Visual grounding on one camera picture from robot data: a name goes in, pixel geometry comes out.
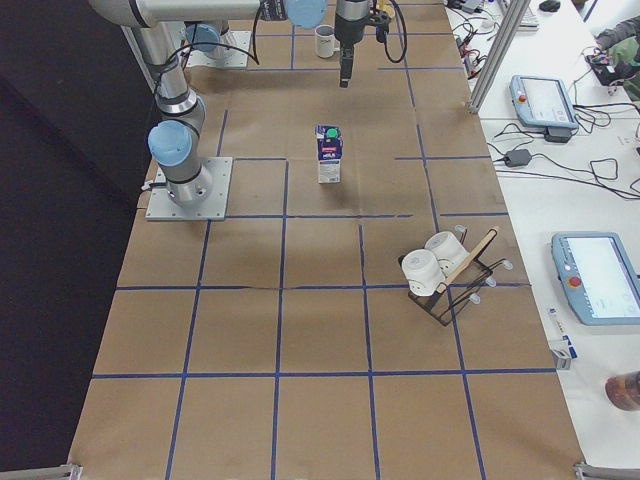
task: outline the white screen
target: white screen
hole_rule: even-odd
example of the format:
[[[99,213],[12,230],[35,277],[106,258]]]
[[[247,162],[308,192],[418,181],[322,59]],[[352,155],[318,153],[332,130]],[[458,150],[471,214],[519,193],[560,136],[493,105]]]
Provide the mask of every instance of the white screen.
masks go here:
[[[558,82],[523,78],[522,86],[535,120],[561,123],[570,121]]]
[[[640,306],[613,240],[568,238],[594,318],[637,317]]]

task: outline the orange button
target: orange button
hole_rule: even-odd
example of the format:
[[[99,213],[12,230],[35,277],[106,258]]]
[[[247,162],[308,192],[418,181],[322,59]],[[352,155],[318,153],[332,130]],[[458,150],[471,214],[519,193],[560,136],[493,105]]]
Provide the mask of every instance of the orange button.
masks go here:
[[[580,277],[569,277],[567,283],[572,288],[578,288],[580,285],[582,285],[582,280],[580,280]]]

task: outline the black wall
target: black wall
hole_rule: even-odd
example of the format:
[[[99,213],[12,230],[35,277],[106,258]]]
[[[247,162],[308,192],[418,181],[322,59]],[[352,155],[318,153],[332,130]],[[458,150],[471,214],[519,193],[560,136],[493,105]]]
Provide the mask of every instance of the black wall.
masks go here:
[[[86,2],[21,0],[2,5],[0,104],[6,471],[67,460],[148,165],[151,94]]]

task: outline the tablet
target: tablet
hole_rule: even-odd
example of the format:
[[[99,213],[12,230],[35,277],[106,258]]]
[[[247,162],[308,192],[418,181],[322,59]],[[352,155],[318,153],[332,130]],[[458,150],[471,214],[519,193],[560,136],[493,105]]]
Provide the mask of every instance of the tablet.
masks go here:
[[[573,104],[562,80],[514,75],[509,89],[516,114],[523,125],[578,128]]]
[[[640,324],[640,283],[618,235],[557,233],[551,253],[569,305],[582,323]]]

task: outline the white table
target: white table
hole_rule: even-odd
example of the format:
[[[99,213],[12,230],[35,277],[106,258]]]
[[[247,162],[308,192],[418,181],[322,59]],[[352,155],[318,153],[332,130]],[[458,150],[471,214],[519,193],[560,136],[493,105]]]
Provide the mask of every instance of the white table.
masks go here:
[[[538,3],[534,0],[531,6],[540,20],[540,29],[516,34],[480,109],[487,141],[503,152],[526,140],[517,135],[493,140],[496,133],[517,118],[508,88],[511,77],[526,74],[561,78],[568,88],[587,71],[582,52],[594,44],[569,0],[562,0],[560,10],[554,14],[537,10]],[[501,20],[495,3],[488,3],[487,9]],[[462,20],[455,13],[449,13],[449,18],[452,26]],[[479,26],[481,20],[473,22]],[[488,51],[487,37],[476,37],[471,47]],[[592,73],[580,80],[577,88],[581,104],[629,101],[622,88],[609,95]],[[607,128],[596,128],[591,135],[581,132],[565,145],[536,140],[523,148],[545,153],[574,168],[587,167],[589,160],[615,157],[620,180],[612,186],[626,189],[640,178],[640,155],[635,150],[640,146],[635,139],[638,115],[624,107],[609,110],[624,111],[614,115]],[[500,158],[493,149],[492,156]],[[507,170],[501,164],[496,168]],[[572,176],[541,158],[533,159],[523,171]],[[560,180],[500,173],[498,177],[547,337],[553,340],[560,336],[548,316],[548,309],[555,308],[578,353],[571,369],[559,372],[559,376],[585,460],[599,467],[640,468],[640,412],[617,409],[604,392],[608,377],[640,370],[640,326],[582,325],[569,309],[550,254],[551,237],[556,232],[613,231],[620,235],[631,262],[640,271],[640,201],[625,201],[595,187]]]

